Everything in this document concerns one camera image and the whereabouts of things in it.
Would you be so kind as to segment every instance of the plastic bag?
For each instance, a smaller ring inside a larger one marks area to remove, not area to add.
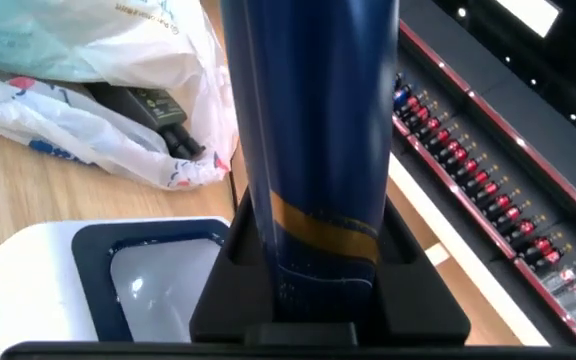
[[[221,65],[198,0],[0,0],[0,71],[176,89]]]
[[[199,93],[206,87],[200,83]],[[193,114],[201,109],[204,117],[191,121],[203,131],[201,137],[191,132],[206,151],[197,161],[172,158],[157,133],[84,95],[27,77],[0,81],[0,135],[160,188],[190,189],[223,179],[230,168],[222,159],[232,156],[236,136],[234,109],[227,115],[219,97],[198,98],[206,103],[197,104]]]

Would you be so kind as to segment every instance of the display shelf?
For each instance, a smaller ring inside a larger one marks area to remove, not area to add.
[[[447,88],[453,89],[452,96],[455,97],[456,101],[459,102],[459,97],[464,96],[470,102],[474,103],[478,110],[484,114],[485,121],[490,122],[494,126],[497,146],[501,143],[506,143],[513,146],[513,149],[520,151],[520,155],[515,154],[515,156],[521,156],[522,158],[529,160],[529,167],[536,167],[542,173],[546,174],[547,181],[556,185],[558,189],[562,191],[562,194],[570,200],[566,204],[570,203],[576,204],[576,188],[563,176],[561,173],[550,164],[540,153],[534,148],[528,141],[526,141],[521,134],[519,134],[495,109],[490,106],[481,96],[479,96],[475,91],[471,90],[470,86],[466,81],[463,80],[450,66],[447,64],[436,52],[434,52],[417,34],[415,34],[410,27],[408,27],[403,21],[400,22],[401,34],[407,38],[409,44],[414,45],[413,51],[420,52],[422,57],[425,57],[423,62],[428,68],[428,72],[432,74],[439,74],[439,77],[443,77],[439,82],[449,82]],[[457,88],[461,94],[455,94],[454,88]],[[501,251],[503,256],[510,260],[512,264],[519,270],[522,277],[526,279],[527,283],[535,289],[536,294],[543,299],[548,308],[554,312],[554,314],[561,319],[561,321],[570,329],[570,331],[576,337],[576,322],[567,314],[566,310],[563,309],[553,295],[548,293],[546,289],[541,285],[537,275],[529,268],[529,266],[517,256],[515,250],[508,244],[508,242],[502,237],[497,231],[495,226],[482,214],[479,208],[471,201],[467,194],[460,188],[460,186],[453,180],[450,174],[439,164],[439,162],[433,157],[433,155],[424,147],[424,145],[419,141],[419,139],[412,135],[404,122],[397,116],[393,115],[393,123],[397,132],[406,138],[411,148],[417,153],[418,157],[423,160],[424,163],[432,170],[432,172],[437,176],[439,181],[446,186],[450,193],[454,194],[455,199],[459,205],[466,210],[466,212],[472,217],[472,219],[479,225],[485,234],[486,240],[494,243],[496,247]],[[557,222],[566,221],[567,219],[574,219],[576,216],[576,208],[566,208],[566,212],[569,215],[561,217],[561,219],[555,221],[551,220],[550,224],[546,224],[544,229],[540,230],[540,233],[546,232],[550,227],[555,225]],[[565,261],[560,262],[557,266],[563,265]]]

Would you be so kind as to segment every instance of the black holder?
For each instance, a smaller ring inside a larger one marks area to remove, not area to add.
[[[278,323],[248,191],[190,322],[193,342],[462,346],[470,322],[389,200],[372,304],[358,323]]]

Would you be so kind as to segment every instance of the wooden table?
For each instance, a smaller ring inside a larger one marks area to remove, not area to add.
[[[231,199],[227,179],[187,192],[158,190],[0,137],[0,244],[45,221],[199,215],[231,220]]]

